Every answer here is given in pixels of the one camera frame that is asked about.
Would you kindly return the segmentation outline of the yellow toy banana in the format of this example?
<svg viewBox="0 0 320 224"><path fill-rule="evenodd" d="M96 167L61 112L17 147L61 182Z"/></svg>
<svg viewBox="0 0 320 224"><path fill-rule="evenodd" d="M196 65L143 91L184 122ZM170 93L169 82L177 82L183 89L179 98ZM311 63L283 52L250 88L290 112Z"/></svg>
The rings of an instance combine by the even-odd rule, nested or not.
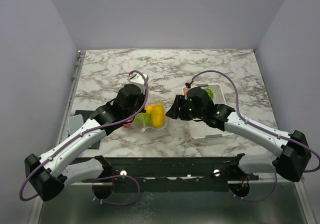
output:
<svg viewBox="0 0 320 224"><path fill-rule="evenodd" d="M165 122L165 109L162 104L156 104L151 111L151 124L154 128L161 128Z"/></svg>

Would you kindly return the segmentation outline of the yellow toy lemon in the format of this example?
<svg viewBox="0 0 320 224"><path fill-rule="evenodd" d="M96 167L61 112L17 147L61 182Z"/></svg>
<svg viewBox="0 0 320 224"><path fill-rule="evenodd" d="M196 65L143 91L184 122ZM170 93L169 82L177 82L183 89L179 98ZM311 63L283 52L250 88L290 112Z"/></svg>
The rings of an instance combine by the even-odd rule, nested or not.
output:
<svg viewBox="0 0 320 224"><path fill-rule="evenodd" d="M146 106L146 107L145 107L146 113L148 113L149 115L151 115L153 108L154 108L154 106L152 106L152 105Z"/></svg>

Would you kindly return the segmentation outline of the green toy lime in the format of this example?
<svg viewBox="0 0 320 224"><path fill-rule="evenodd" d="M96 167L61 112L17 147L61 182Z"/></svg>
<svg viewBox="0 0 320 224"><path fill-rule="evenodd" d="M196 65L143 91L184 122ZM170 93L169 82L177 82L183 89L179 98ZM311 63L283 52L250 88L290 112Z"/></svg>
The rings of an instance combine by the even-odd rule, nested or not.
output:
<svg viewBox="0 0 320 224"><path fill-rule="evenodd" d="M149 125L151 116L148 113L139 113L135 116L134 122L141 126Z"/></svg>

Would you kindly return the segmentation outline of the clear dotted zip bag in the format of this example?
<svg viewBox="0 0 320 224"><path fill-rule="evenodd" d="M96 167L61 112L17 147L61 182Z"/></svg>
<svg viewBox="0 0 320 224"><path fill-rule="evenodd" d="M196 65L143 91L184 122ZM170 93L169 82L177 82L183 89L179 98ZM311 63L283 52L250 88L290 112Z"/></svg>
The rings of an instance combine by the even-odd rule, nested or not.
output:
<svg viewBox="0 0 320 224"><path fill-rule="evenodd" d="M166 127L166 125L168 124L168 118L166 117L166 111L165 111L165 119L164 119L164 125L161 127L161 128L154 128L152 126L152 123L151 123L151 116L150 116L150 123L149 125L147 126L141 126L141 125L138 125L134 122L135 120L135 117L132 118L132 119L129 119L128 122L132 122L132 128L136 128L136 129L140 129L141 132L144 132L146 129L154 129L154 130L161 130L161 129L164 129Z"/></svg>

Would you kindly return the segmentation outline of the red toy apple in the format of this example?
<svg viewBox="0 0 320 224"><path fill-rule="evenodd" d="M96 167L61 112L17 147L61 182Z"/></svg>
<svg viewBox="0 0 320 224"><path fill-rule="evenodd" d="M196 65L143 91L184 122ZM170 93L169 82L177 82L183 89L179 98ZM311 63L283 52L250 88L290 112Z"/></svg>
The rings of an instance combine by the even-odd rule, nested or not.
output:
<svg viewBox="0 0 320 224"><path fill-rule="evenodd" d="M132 122L125 122L123 124L123 127L126 128L126 129L131 128L132 127Z"/></svg>

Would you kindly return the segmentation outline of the white perforated basket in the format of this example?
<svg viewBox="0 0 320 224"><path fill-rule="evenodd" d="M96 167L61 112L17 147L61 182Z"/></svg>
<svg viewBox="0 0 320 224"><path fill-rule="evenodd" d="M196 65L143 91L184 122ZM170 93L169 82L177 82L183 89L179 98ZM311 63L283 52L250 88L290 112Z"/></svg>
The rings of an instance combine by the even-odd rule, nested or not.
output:
<svg viewBox="0 0 320 224"><path fill-rule="evenodd" d="M193 87L199 86L202 89L210 89L214 93L213 102L214 104L226 104L225 96L223 94L221 85L218 83L207 83L207 84L195 84ZM229 136L231 133L223 132L216 128L209 127L204 122L189 121L189 133L192 139L210 139L210 138L221 138L223 136Z"/></svg>

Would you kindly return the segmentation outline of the green striped toy watermelon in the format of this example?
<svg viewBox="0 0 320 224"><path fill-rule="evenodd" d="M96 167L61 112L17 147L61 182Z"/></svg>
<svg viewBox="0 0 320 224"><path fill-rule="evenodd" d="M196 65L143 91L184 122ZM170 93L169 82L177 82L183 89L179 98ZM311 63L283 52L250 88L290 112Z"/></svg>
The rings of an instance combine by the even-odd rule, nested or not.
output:
<svg viewBox="0 0 320 224"><path fill-rule="evenodd" d="M210 98L211 100L213 100L213 99L214 99L214 94L213 94L213 92L212 92L210 89L208 89L208 88L206 88L206 89L204 89L204 90L205 90L206 93L208 94L209 98Z"/></svg>

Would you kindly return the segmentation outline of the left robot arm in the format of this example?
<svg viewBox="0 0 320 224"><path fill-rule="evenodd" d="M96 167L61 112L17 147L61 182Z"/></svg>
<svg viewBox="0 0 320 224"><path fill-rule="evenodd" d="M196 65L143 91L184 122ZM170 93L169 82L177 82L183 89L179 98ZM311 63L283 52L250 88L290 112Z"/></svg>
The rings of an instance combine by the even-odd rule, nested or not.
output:
<svg viewBox="0 0 320 224"><path fill-rule="evenodd" d="M36 196L43 201L50 201L65 186L85 181L114 179L112 165L102 156L89 161L73 164L72 162L87 148L107 137L142 112L148 99L147 84L126 84L115 99L98 107L81 127L51 150L36 156L30 154L24 160L26 179L19 191L22 201L24 188L30 183Z"/></svg>

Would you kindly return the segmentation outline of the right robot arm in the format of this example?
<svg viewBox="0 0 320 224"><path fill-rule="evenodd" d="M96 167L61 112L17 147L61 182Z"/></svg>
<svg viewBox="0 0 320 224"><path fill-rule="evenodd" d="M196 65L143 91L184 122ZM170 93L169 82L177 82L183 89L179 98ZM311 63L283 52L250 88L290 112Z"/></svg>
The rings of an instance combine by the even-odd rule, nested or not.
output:
<svg viewBox="0 0 320 224"><path fill-rule="evenodd" d="M239 162L229 168L230 175L236 180L247 174L276 173L286 180L299 182L311 159L302 132L290 134L249 118L241 118L234 108L215 104L200 87L190 89L186 96L176 95L165 115L183 121L202 121L211 128L236 134L269 151L269 154L242 155Z"/></svg>

